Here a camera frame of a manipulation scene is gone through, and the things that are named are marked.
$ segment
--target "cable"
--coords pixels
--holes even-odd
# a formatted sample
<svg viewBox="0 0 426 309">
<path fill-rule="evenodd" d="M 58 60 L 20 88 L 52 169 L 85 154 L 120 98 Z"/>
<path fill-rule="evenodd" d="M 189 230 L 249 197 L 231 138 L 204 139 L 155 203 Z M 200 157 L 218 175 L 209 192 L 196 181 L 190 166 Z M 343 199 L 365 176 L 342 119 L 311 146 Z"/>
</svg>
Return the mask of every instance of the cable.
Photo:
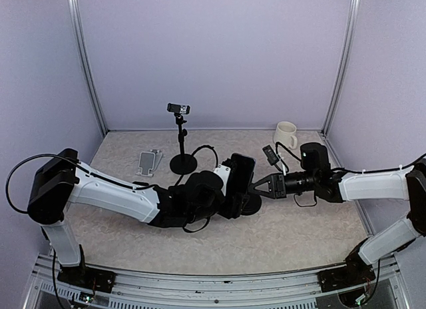
<svg viewBox="0 0 426 309">
<path fill-rule="evenodd" d="M 207 227 L 207 225 L 210 223 L 210 219 L 211 219 L 211 217 L 208 217 L 208 218 L 206 218 L 207 220 L 206 220 L 206 223 L 205 224 L 203 224 L 203 226 L 201 227 L 201 228 L 199 228 L 199 229 L 197 229 L 197 230 L 189 230 L 189 229 L 187 229 L 187 227 L 186 227 L 186 225 L 188 224 L 188 223 L 186 223 L 183 227 L 182 227 L 182 229 L 187 233 L 187 234 L 194 234 L 195 232 L 199 232 L 199 231 L 201 231 L 201 230 L 203 230 L 204 228 L 206 228 Z"/>
<path fill-rule="evenodd" d="M 367 293 L 369 294 L 371 291 L 371 280 L 367 278 Z"/>
<path fill-rule="evenodd" d="M 373 291 L 369 295 L 368 299 L 365 300 L 362 304 L 367 304 L 373 298 L 375 291 L 377 290 L 377 285 L 379 284 L 379 277 L 380 277 L 380 260 L 381 259 L 379 259 L 379 261 L 377 262 L 377 277 L 375 279 Z"/>
<path fill-rule="evenodd" d="M 58 159 L 61 159 L 61 160 L 65 160 L 68 163 L 70 163 L 71 165 L 73 165 L 74 167 L 81 169 L 83 172 L 85 172 L 87 174 L 89 173 L 89 171 L 87 169 L 83 168 L 82 166 L 80 166 L 76 162 L 73 162 L 72 160 L 65 158 L 65 157 L 62 157 L 62 156 L 59 156 L 57 154 L 56 155 L 55 154 L 38 154 L 38 155 L 36 154 L 35 156 L 31 156 L 31 157 L 29 157 L 25 160 L 22 160 L 19 164 L 17 164 L 16 166 L 14 166 L 12 168 L 11 172 L 9 173 L 9 175 L 7 176 L 7 179 L 6 179 L 6 199 L 7 199 L 7 202 L 9 203 L 9 205 L 12 207 L 12 209 L 14 211 L 19 212 L 20 214 L 28 214 L 27 211 L 20 210 L 17 207 L 15 207 L 15 205 L 11 201 L 11 197 L 10 197 L 10 194 L 9 194 L 9 183 L 11 182 L 11 178 L 12 178 L 13 174 L 23 164 L 26 164 L 27 162 L 30 162 L 30 161 L 38 159 L 38 158 L 45 158 L 45 157 L 52 157 L 52 158 L 58 158 Z"/>
<path fill-rule="evenodd" d="M 216 159 L 216 167 L 215 168 L 218 168 L 219 167 L 219 156 L 218 156 L 218 153 L 216 152 L 216 150 L 214 149 L 213 146 L 210 146 L 210 145 L 199 146 L 195 151 L 192 152 L 191 156 L 195 156 L 195 154 L 198 151 L 200 151 L 204 148 L 210 149 L 214 153 L 214 158 Z M 176 183 L 174 185 L 177 186 L 178 184 L 180 184 L 180 182 L 182 181 L 183 178 L 184 178 L 184 175 L 183 174 L 180 175 L 179 179 L 176 181 Z"/>
<path fill-rule="evenodd" d="M 290 172 L 290 168 L 288 168 L 287 164 L 284 162 L 284 160 L 280 159 L 284 167 L 286 168 L 286 173 Z"/>
<path fill-rule="evenodd" d="M 280 143 L 279 141 L 277 141 L 275 143 L 275 152 L 278 153 L 278 146 L 281 146 L 282 148 L 284 148 L 287 153 L 291 154 L 293 156 L 293 158 L 295 158 L 297 161 L 302 161 L 299 157 L 297 157 L 294 153 L 291 152 L 291 150 L 289 148 L 287 148 L 286 146 L 284 146 L 282 143 Z"/>
<path fill-rule="evenodd" d="M 61 299 L 59 298 L 58 288 L 56 286 L 56 275 L 55 275 L 55 263 L 56 263 L 56 250 L 53 249 L 53 261 L 52 261 L 52 279 L 53 279 L 53 289 L 55 290 L 56 300 L 58 300 L 58 304 L 62 309 L 65 307 L 62 305 Z"/>
<path fill-rule="evenodd" d="M 11 178 L 12 178 L 13 174 L 16 172 L 16 170 L 18 170 L 18 168 L 19 168 L 19 167 L 23 166 L 24 164 L 26 164 L 26 163 L 28 163 L 28 162 L 30 162 L 30 161 L 32 161 L 32 160 L 38 159 L 38 158 L 47 158 L 47 157 L 61 159 L 61 160 L 63 160 L 63 161 L 68 162 L 69 164 L 73 165 L 75 168 L 80 169 L 81 171 L 83 171 L 83 172 L 84 172 L 84 173 L 86 173 L 86 174 L 89 174 L 89 175 L 94 176 L 94 177 L 96 177 L 96 178 L 102 179 L 102 180 L 104 180 L 104 181 L 107 181 L 107 182 L 109 182 L 109 183 L 112 183 L 112 184 L 115 184 L 115 185 L 117 185 L 117 186 L 121 186 L 121 187 L 124 187 L 124 188 L 127 188 L 127 189 L 132 189 L 132 190 L 144 190 L 144 189 L 148 189 L 148 188 L 152 188 L 152 187 L 156 186 L 156 184 L 150 184 L 150 185 L 148 185 L 148 186 L 142 186 L 142 187 L 136 187 L 136 188 L 135 188 L 135 187 L 133 187 L 133 186 L 129 186 L 129 185 L 127 185 L 127 184 L 122 184 L 122 183 L 117 182 L 117 181 L 115 181 L 115 180 L 113 180 L 113 179 L 109 179 L 109 178 L 107 178 L 107 177 L 101 176 L 101 175 L 96 174 L 96 173 L 94 173 L 94 172 L 89 172 L 86 168 L 82 167 L 82 166 L 81 166 L 81 165 L 79 165 L 78 163 L 76 163 L 76 162 L 74 162 L 74 161 L 72 161 L 71 159 L 68 159 L 68 158 L 66 158 L 66 157 L 62 157 L 62 156 L 59 156 L 59 155 L 57 155 L 57 154 L 56 154 L 56 155 L 55 155 L 55 154 L 38 154 L 38 155 L 36 154 L 35 156 L 31 156 L 31 157 L 29 157 L 29 158 L 27 158 L 27 159 L 22 160 L 20 163 L 18 163 L 16 166 L 14 166 L 14 167 L 12 168 L 11 172 L 9 173 L 9 175 L 7 176 L 7 179 L 6 179 L 6 186 L 5 186 L 5 190 L 6 190 L 6 199 L 7 199 L 7 202 L 9 203 L 10 207 L 12 207 L 12 209 L 13 209 L 14 211 L 16 211 L 16 212 L 18 212 L 18 213 L 20 213 L 20 214 L 28 214 L 28 212 L 27 212 L 26 210 L 18 209 L 18 208 L 17 208 L 17 207 L 16 207 L 16 206 L 12 203 L 12 200 L 11 200 L 11 197 L 10 197 L 10 193 L 9 193 L 9 185 L 10 185 Z"/>
<path fill-rule="evenodd" d="M 409 164 L 407 164 L 405 166 L 402 166 L 401 169 L 406 169 L 408 167 L 411 167 L 411 166 L 413 166 L 414 164 L 416 164 L 417 162 L 419 162 L 421 159 L 423 159 L 425 157 L 426 157 L 426 153 L 424 153 L 423 155 L 421 155 L 415 161 L 413 161 L 413 162 L 411 162 L 411 163 L 409 163 Z M 387 169 L 377 169 L 377 170 L 367 170 L 367 171 L 355 171 L 355 170 L 349 170 L 349 169 L 346 169 L 346 168 L 338 167 L 338 168 L 333 168 L 331 171 L 338 171 L 338 170 L 345 171 L 345 172 L 350 172 L 352 174 L 373 174 L 375 172 L 399 171 L 400 168 L 399 167 L 395 167 L 395 168 L 387 168 Z"/>
<path fill-rule="evenodd" d="M 277 170 L 278 170 L 279 172 L 282 172 L 282 169 L 281 169 L 279 166 L 277 166 L 277 164 L 275 164 L 275 165 L 274 165 L 274 167 L 275 167 L 275 168 L 277 168 Z"/>
<path fill-rule="evenodd" d="M 301 196 L 302 194 L 294 194 L 293 195 L 293 199 L 294 199 L 294 202 L 296 203 L 296 205 L 298 205 L 300 208 L 305 208 L 305 207 L 315 207 L 317 204 L 318 204 L 318 201 L 317 200 L 315 200 L 315 204 L 307 204 L 307 205 L 301 205 L 301 204 L 299 204 L 298 203 L 298 201 L 297 201 L 297 199 L 296 199 L 296 195 L 297 196 Z"/>
</svg>

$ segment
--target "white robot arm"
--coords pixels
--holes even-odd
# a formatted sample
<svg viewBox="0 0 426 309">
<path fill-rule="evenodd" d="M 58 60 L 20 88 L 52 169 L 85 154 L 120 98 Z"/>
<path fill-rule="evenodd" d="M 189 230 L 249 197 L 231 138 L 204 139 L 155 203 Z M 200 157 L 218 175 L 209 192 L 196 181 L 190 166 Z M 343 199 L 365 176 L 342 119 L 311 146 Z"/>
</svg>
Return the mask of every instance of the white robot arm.
<svg viewBox="0 0 426 309">
<path fill-rule="evenodd" d="M 303 172 L 271 174 L 252 184 L 250 192 L 269 198 L 285 198 L 287 194 L 313 191 L 315 198 L 328 202 L 394 198 L 409 200 L 410 212 L 397 222 L 356 246 L 346 257 L 346 267 L 319 273 L 323 292 L 346 288 L 373 280 L 371 265 L 379 259 L 426 236 L 426 159 L 417 159 L 409 166 L 388 170 L 351 172 L 331 169 L 327 149 L 318 143 L 300 147 Z M 276 158 L 271 148 L 268 160 Z M 256 187 L 268 183 L 268 191 Z"/>
<path fill-rule="evenodd" d="M 276 161 L 270 148 L 265 149 L 269 162 Z M 185 229 L 187 224 L 206 219 L 206 226 L 215 214 L 231 219 L 256 213 L 262 203 L 260 196 L 278 199 L 313 191 L 315 198 L 334 203 L 380 198 L 409 200 L 409 214 L 356 246 L 345 259 L 346 267 L 319 273 L 324 292 L 373 280 L 373 263 L 426 236 L 426 159 L 404 168 L 351 172 L 331 169 L 327 149 L 318 143 L 304 144 L 300 150 L 302 172 L 270 174 L 250 184 L 255 160 L 233 154 L 213 172 L 195 172 L 185 184 L 165 189 L 103 174 L 79 162 L 76 151 L 66 149 L 59 154 L 63 159 L 54 158 L 37 171 L 27 210 L 57 252 L 61 264 L 58 279 L 83 288 L 92 288 L 96 280 L 101 286 L 97 290 L 103 292 L 111 292 L 114 273 L 85 266 L 83 249 L 66 219 L 67 204 L 89 204 L 151 226 L 182 227 L 189 232 Z M 264 183 L 268 184 L 267 191 L 256 189 Z"/>
<path fill-rule="evenodd" d="M 160 200 L 154 187 L 139 190 L 141 187 L 137 184 L 103 174 L 84 162 L 79 162 L 79 165 L 88 172 L 81 169 L 75 171 L 79 181 L 74 185 L 67 203 L 96 206 L 148 224 L 160 212 Z M 213 173 L 222 180 L 221 191 L 226 196 L 230 168 L 220 165 Z M 41 227 L 56 250 L 61 266 L 78 266 L 81 262 L 81 251 L 66 215 L 53 224 L 41 224 Z"/>
<path fill-rule="evenodd" d="M 56 252 L 61 264 L 58 280 L 82 288 L 91 289 L 96 281 L 96 290 L 111 292 L 115 275 L 85 265 L 83 249 L 67 220 L 69 204 L 88 204 L 151 226 L 191 232 L 187 224 L 205 219 L 204 228 L 215 214 L 227 219 L 248 216 L 262 202 L 248 194 L 255 160 L 240 154 L 233 154 L 212 172 L 194 172 L 185 184 L 168 189 L 103 174 L 80 162 L 73 149 L 48 156 L 55 158 L 36 172 L 27 213 L 41 225 Z"/>
</svg>

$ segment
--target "lavender wall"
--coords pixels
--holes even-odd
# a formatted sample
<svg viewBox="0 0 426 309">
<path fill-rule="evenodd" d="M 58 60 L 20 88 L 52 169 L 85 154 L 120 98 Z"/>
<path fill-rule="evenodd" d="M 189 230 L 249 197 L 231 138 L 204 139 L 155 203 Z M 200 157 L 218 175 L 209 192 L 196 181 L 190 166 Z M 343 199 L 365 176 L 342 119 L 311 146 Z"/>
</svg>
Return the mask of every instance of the lavender wall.
<svg viewBox="0 0 426 309">
<path fill-rule="evenodd" d="M 350 0 L 79 0 L 109 129 L 319 129 Z"/>
<path fill-rule="evenodd" d="M 65 147 L 91 160 L 101 142 L 79 65 L 67 0 L 0 0 L 0 307 L 18 308 L 39 251 L 38 225 L 7 205 L 9 170 L 38 153 Z M 13 179 L 26 208 L 35 168 Z"/>
<path fill-rule="evenodd" d="M 426 152 L 426 0 L 361 0 L 330 141 L 345 166 L 407 164 Z M 363 203 L 375 231 L 406 202 Z M 426 241 L 396 255 L 414 308 L 426 303 Z"/>
</svg>

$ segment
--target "black mount plate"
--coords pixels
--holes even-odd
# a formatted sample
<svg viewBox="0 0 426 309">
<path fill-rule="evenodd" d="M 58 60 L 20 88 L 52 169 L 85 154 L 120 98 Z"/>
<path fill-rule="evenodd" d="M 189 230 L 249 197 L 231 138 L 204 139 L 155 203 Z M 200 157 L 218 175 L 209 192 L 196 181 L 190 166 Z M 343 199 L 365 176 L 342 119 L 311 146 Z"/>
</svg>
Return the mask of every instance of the black mount plate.
<svg viewBox="0 0 426 309">
<path fill-rule="evenodd" d="M 374 271 L 371 266 L 362 268 L 350 268 L 354 265 L 348 264 L 344 267 L 328 269 L 318 272 L 319 285 L 322 292 L 329 292 L 357 286 L 367 282 L 367 278 L 373 281 L 375 279 Z"/>
<path fill-rule="evenodd" d="M 75 276 L 67 270 L 62 270 L 59 272 L 58 280 L 84 289 L 110 294 L 115 282 L 115 273 L 108 270 L 86 267 L 83 276 Z"/>
</svg>

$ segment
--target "white mug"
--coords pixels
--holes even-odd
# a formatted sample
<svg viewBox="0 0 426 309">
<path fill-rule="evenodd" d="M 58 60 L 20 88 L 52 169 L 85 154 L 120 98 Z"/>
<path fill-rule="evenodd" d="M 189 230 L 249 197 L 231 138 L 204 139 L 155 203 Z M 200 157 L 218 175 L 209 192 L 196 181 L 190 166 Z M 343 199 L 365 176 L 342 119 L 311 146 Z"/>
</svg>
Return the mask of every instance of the white mug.
<svg viewBox="0 0 426 309">
<path fill-rule="evenodd" d="M 280 142 L 290 149 L 296 149 L 298 145 L 296 131 L 296 126 L 288 121 L 278 123 L 274 134 L 274 143 Z"/>
</svg>

